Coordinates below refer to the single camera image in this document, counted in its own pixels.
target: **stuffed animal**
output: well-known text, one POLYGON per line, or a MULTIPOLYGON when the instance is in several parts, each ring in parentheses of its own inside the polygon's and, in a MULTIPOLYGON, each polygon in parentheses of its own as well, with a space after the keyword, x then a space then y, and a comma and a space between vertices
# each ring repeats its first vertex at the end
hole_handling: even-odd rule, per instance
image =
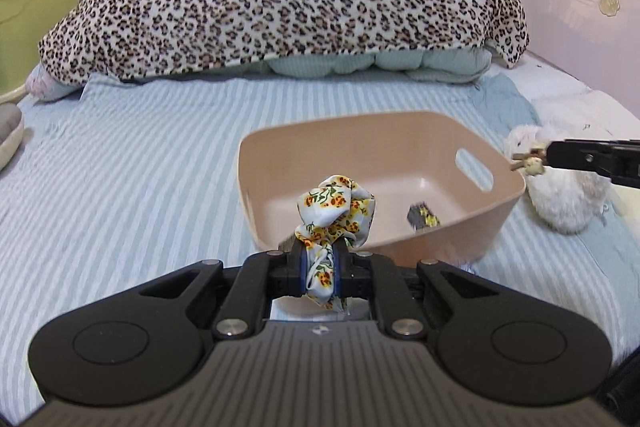
MULTIPOLYGON (((527 153, 546 147, 553 140, 569 136, 550 127, 521 125, 514 128, 504 142, 504 154, 527 153)), ((521 169, 531 202, 538 215, 555 230, 577 233, 593 217, 602 215, 610 180, 595 172, 570 171, 551 167, 529 166, 521 169)))

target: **small object in basket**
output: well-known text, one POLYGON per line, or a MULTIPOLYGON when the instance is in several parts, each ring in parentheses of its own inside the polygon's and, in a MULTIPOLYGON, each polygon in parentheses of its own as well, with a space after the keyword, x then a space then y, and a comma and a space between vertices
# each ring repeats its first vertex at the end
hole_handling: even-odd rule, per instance
POLYGON ((426 203, 416 203, 409 207, 406 215, 407 221, 414 227, 414 230, 432 229, 440 224, 440 220, 430 211, 426 203))

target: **basket handle hole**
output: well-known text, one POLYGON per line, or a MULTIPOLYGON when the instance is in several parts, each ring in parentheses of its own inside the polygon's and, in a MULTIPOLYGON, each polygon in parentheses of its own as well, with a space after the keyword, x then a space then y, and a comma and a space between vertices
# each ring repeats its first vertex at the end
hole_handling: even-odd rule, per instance
POLYGON ((467 178, 473 181, 482 192, 491 192, 494 188, 494 175, 468 150, 458 149, 456 152, 456 166, 467 178))

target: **scrunchie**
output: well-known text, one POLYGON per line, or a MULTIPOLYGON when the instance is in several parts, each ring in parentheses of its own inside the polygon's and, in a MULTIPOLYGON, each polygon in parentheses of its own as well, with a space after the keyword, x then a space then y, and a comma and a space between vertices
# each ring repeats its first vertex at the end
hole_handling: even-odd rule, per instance
POLYGON ((361 247, 369 236, 376 207, 370 192, 345 176, 331 176, 298 198, 303 224, 296 237, 306 248, 306 295, 330 310, 342 311, 334 299, 334 251, 332 244, 344 237, 350 247, 361 247))

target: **striped bed sheet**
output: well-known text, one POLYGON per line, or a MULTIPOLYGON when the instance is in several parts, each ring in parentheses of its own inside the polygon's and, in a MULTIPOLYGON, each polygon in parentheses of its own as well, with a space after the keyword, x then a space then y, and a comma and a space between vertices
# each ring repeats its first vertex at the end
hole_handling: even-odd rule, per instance
MULTIPOLYGON (((143 86, 94 76, 79 101, 65 104, 22 102, 33 140, 0 179, 0 410, 14 423, 42 402, 26 354, 48 320, 202 259, 234 266, 254 253, 236 186, 238 146, 249 132, 434 110, 501 148, 510 128, 537 118, 503 75, 451 86, 376 71, 143 86)), ((594 227, 591 235, 638 256, 612 212, 594 227)), ((590 241, 551 232, 522 198, 492 250, 468 269, 589 317, 619 362, 640 342, 640 317, 623 314, 638 295, 618 287, 590 241)), ((273 316, 296 318, 278 309, 273 316)))

